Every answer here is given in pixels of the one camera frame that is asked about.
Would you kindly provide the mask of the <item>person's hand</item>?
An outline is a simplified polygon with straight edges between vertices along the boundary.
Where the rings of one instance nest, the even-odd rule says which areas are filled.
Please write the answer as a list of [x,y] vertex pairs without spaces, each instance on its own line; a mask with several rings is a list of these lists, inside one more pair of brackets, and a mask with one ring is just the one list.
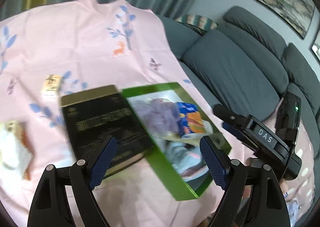
[[[251,167],[262,167],[263,166],[263,162],[259,159],[256,159],[256,158],[248,158],[245,162],[245,165],[246,166],[251,166]],[[290,186],[289,186],[289,183],[285,180],[285,179],[282,179],[280,180],[279,182],[279,186],[281,188],[281,191],[283,193],[283,196],[285,199],[288,198],[289,194],[290,194]]]

